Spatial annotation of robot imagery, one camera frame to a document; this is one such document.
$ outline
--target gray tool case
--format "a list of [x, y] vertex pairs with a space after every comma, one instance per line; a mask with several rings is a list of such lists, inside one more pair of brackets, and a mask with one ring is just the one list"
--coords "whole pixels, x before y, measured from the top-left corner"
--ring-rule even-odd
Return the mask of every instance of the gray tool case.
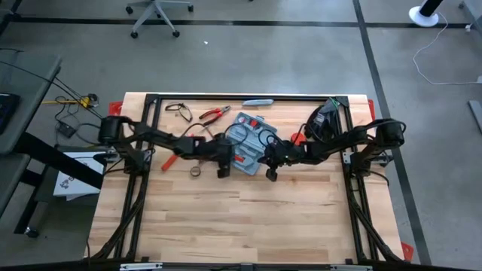
[[276, 134], [277, 129], [264, 122], [264, 118], [260, 116], [251, 117], [248, 114], [239, 113], [234, 123], [242, 123], [243, 125], [236, 125], [230, 129], [227, 137], [233, 141], [233, 143], [241, 142], [246, 136], [246, 130], [248, 131], [248, 137], [234, 148], [234, 161], [233, 166], [248, 175], [254, 175], [259, 167], [258, 159], [264, 155], [265, 147], [260, 143], [259, 139], [267, 145], [268, 142], [272, 142], [273, 137], [270, 137], [270, 141], [267, 142], [267, 137]]

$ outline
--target black metal frame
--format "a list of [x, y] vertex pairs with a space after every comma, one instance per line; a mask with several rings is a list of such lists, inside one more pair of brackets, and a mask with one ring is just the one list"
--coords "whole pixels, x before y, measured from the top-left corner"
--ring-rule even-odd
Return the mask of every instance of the black metal frame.
[[[161, 103], [164, 99], [194, 99], [194, 100], [249, 100], [249, 99], [274, 99], [275, 101], [291, 101], [291, 102], [327, 102], [330, 98], [336, 99], [342, 106], [343, 112], [345, 114], [345, 121], [346, 127], [348, 130], [353, 128], [352, 124], [352, 117], [351, 112], [349, 109], [349, 101], [347, 96], [284, 96], [284, 95], [219, 95], [219, 94], [147, 94], [145, 97], [145, 104], [144, 109], [142, 112], [142, 119], [141, 122], [147, 123], [148, 122], [148, 115], [149, 111], [154, 105], [154, 116], [152, 120], [152, 126], [157, 127], [157, 124], [160, 119], [161, 113]], [[337, 124], [337, 131], [339, 133], [343, 132], [341, 117], [340, 117], [340, 109], [337, 112], [336, 117], [336, 124]], [[136, 149], [142, 148], [142, 142], [136, 143]], [[152, 144], [149, 144], [148, 149], [153, 148]], [[151, 159], [146, 161], [148, 164], [148, 168], [150, 169]], [[358, 191], [360, 195], [360, 202], [361, 208], [359, 209], [358, 206], [353, 207], [353, 205], [349, 204], [349, 215], [352, 224], [352, 233], [353, 239], [355, 243], [355, 252], [357, 257], [358, 265], [369, 265], [376, 267], [377, 269], [411, 269], [411, 270], [423, 270], [423, 269], [437, 269], [437, 270], [450, 270], [444, 267], [435, 267], [435, 266], [420, 266], [409, 264], [405, 262], [383, 262], [379, 261], [377, 255], [377, 247], [375, 246], [375, 241], [373, 240], [369, 233], [374, 236], [377, 236], [376, 230], [371, 226], [371, 216], [370, 216], [370, 209], [368, 207], [368, 199], [365, 190], [365, 183], [363, 177], [359, 176], [356, 178], [358, 189], [353, 189], [352, 186], [352, 176], [351, 172], [349, 171], [349, 167], [342, 162], [343, 167], [343, 176], [345, 181], [345, 188], [346, 188], [346, 196], [347, 201], [349, 202], [351, 199], [354, 199], [355, 192]], [[112, 237], [106, 243], [108, 245], [108, 249], [104, 252], [100, 253], [100, 257], [92, 257], [90, 259], [83, 259], [81, 261], [72, 261], [72, 262], [63, 262], [63, 263], [46, 263], [46, 264], [38, 264], [38, 265], [30, 265], [30, 266], [11, 266], [7, 267], [7, 269], [12, 270], [43, 270], [43, 269], [85, 269], [88, 266], [90, 269], [115, 269], [119, 270], [119, 267], [122, 263], [133, 263], [135, 262], [136, 256], [136, 249], [137, 249], [137, 242], [139, 240], [140, 234], [140, 225], [142, 222], [142, 210], [145, 201], [145, 195], [148, 186], [148, 171], [142, 174], [141, 180], [141, 187], [139, 189], [138, 199], [131, 207], [132, 198], [133, 198], [133, 191], [134, 186], [137, 179], [136, 172], [130, 174], [129, 184], [127, 186], [127, 192], [124, 201], [124, 208], [122, 211], [121, 223], [119, 228], [116, 229]], [[134, 219], [134, 227], [133, 233], [131, 236], [131, 243], [130, 249], [126, 254], [126, 257], [122, 257], [122, 247], [124, 244], [124, 232], [131, 220]], [[360, 229], [358, 220], [365, 226], [368, 234], [368, 246], [370, 249], [371, 259], [368, 259], [363, 251], [362, 245], [362, 238], [360, 235]], [[110, 255], [111, 250], [114, 249], [114, 258], [107, 259]], [[352, 263], [352, 259], [347, 259], [347, 264]], [[252, 266], [255, 266], [256, 269], [317, 269], [317, 270], [328, 270], [331, 269], [333, 265], [330, 264], [257, 264], [254, 263]], [[232, 263], [162, 263], [163, 268], [180, 268], [180, 269], [233, 269], [239, 267], [241, 269], [241, 264], [232, 264]]]

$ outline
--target butcher block tabletop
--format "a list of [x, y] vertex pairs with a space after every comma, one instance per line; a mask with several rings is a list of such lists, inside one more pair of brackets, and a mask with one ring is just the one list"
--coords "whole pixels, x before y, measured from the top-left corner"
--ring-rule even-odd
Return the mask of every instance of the butcher block tabletop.
[[[126, 93], [121, 115], [140, 121], [146, 93]], [[353, 126], [370, 123], [365, 95], [348, 96]], [[188, 123], [166, 105], [185, 103], [194, 120]], [[289, 139], [320, 102], [277, 102], [271, 106], [243, 107], [243, 101], [164, 99], [158, 129], [181, 135], [199, 116], [226, 105], [231, 110], [210, 130], [223, 132], [235, 116], [244, 112], [262, 116]], [[342, 114], [342, 126], [346, 124]], [[206, 136], [202, 127], [189, 133]], [[230, 176], [217, 178], [216, 163], [204, 163], [201, 175], [190, 170], [196, 160], [177, 159], [166, 172], [161, 166], [172, 152], [156, 147], [151, 164], [136, 258], [179, 263], [345, 263], [356, 262], [352, 226], [343, 179], [340, 154], [317, 166], [294, 165], [278, 169], [278, 180], [269, 181], [262, 165], [250, 176], [231, 167]], [[120, 163], [115, 168], [122, 168]], [[379, 166], [374, 171], [384, 174]], [[99, 202], [90, 230], [91, 254], [107, 242], [118, 226], [129, 176], [113, 172], [104, 177]], [[403, 257], [387, 183], [379, 176], [365, 178], [365, 188], [374, 227], [386, 244]], [[131, 229], [127, 230], [124, 254]], [[366, 232], [360, 224], [366, 255]]]

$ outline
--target glasses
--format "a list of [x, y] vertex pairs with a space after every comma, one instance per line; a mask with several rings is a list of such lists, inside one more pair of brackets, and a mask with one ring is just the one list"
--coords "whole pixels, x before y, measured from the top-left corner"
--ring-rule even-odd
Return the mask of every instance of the glasses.
[[166, 106], [166, 111], [177, 111], [183, 119], [187, 122], [191, 122], [193, 120], [193, 115], [189, 107], [183, 103], [175, 103]]

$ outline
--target wood grain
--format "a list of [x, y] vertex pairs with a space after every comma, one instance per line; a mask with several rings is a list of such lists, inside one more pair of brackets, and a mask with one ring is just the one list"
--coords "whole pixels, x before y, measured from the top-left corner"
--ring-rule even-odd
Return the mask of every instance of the wood grain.
[[[127, 93], [122, 115], [140, 120], [145, 94]], [[349, 101], [353, 124], [369, 123], [366, 96], [349, 96]], [[194, 121], [209, 109], [231, 105], [231, 111], [210, 128], [213, 133], [223, 132], [242, 111], [264, 117], [283, 139], [297, 132], [319, 105], [275, 102], [269, 107], [244, 108], [241, 102], [233, 101], [166, 99], [162, 108], [172, 102], [188, 105]], [[159, 129], [180, 135], [188, 125], [175, 112], [161, 112]], [[190, 132], [209, 137], [199, 130], [196, 127]], [[347, 258], [355, 259], [339, 154], [318, 166], [282, 167], [274, 183], [264, 177], [266, 166], [255, 176], [232, 168], [229, 178], [217, 179], [216, 165], [205, 163], [201, 176], [194, 178], [189, 170], [197, 161], [177, 159], [167, 172], [161, 172], [171, 154], [156, 148], [153, 156], [137, 258], [194, 263], [344, 263]], [[383, 173], [380, 168], [374, 170]], [[102, 247], [119, 223], [127, 182], [128, 176], [122, 172], [105, 177], [90, 231], [92, 253]], [[365, 185], [374, 226], [401, 257], [386, 182], [371, 176]], [[366, 237], [364, 247], [368, 254]]]

